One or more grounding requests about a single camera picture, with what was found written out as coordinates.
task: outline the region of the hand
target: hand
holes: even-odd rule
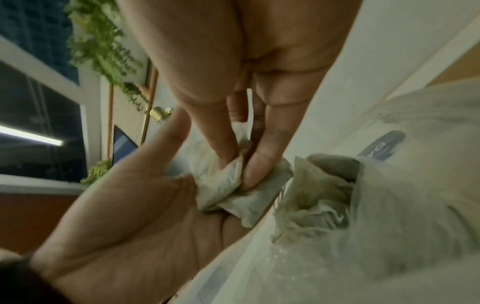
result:
[[[244,189],[281,159],[334,63],[361,0],[118,0],[172,93],[223,164],[238,155],[231,121],[247,121]]]
[[[73,303],[160,303],[249,230],[196,208],[191,176],[164,178],[190,118],[176,109],[159,135],[82,194],[31,266]]]

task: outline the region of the person's right hand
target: person's right hand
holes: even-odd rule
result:
[[[281,159],[334,63],[362,0],[118,0],[131,29],[223,165],[238,156],[231,121],[253,153],[243,187]]]

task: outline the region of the green plant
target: green plant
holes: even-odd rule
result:
[[[119,87],[141,111],[141,100],[146,101],[145,97],[134,84],[123,79],[128,73],[136,73],[142,63],[120,43],[124,33],[118,27],[120,11],[115,0],[75,0],[66,5],[64,11],[80,27],[79,33],[67,41],[72,57],[70,63],[77,67],[90,65],[112,85]]]
[[[104,176],[112,167],[112,159],[101,160],[88,171],[88,177],[80,181],[82,185],[91,185]]]

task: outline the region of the plastic bag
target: plastic bag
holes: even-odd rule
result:
[[[273,244],[240,284],[236,303],[328,303],[478,250],[472,226],[454,204],[414,176],[358,160],[354,181],[328,172],[328,161],[295,161],[292,185],[275,211]],[[350,193],[343,211],[328,206],[345,203],[332,195],[341,191]],[[347,223],[334,220],[341,215]]]

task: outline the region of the tube light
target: tube light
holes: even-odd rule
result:
[[[25,139],[30,139],[30,140],[34,140],[34,141],[39,141],[39,142],[46,143],[46,144],[51,144],[51,145],[54,145],[54,146],[61,146],[61,145],[64,144],[63,141],[55,139],[55,138],[50,138],[50,137],[46,137],[46,136],[42,136],[42,135],[37,135],[37,134],[34,134],[34,133],[30,133],[30,132],[24,132],[24,131],[12,129],[12,128],[5,127],[5,126],[0,126],[0,133],[15,136],[15,137],[21,137],[21,138],[25,138]]]

